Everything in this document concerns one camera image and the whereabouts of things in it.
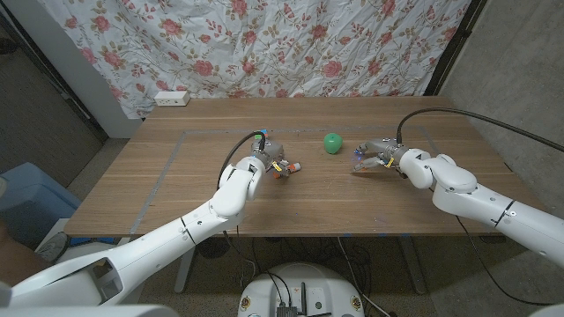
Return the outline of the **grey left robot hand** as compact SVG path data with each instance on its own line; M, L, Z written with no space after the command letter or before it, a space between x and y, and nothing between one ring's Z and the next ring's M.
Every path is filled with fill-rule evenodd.
M267 172L272 170L278 177L290 175L290 163L286 160L283 145L266 140L260 149L261 141L256 139L251 145L251 156L261 160Z

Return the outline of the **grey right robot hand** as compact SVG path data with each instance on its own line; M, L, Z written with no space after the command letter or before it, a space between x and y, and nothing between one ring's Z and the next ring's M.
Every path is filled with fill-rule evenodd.
M359 155L359 163L352 168L353 173L366 171L383 166L388 169L397 169L399 159L395 153L400 149L397 141L393 138L380 138L366 141L360 144L355 154Z

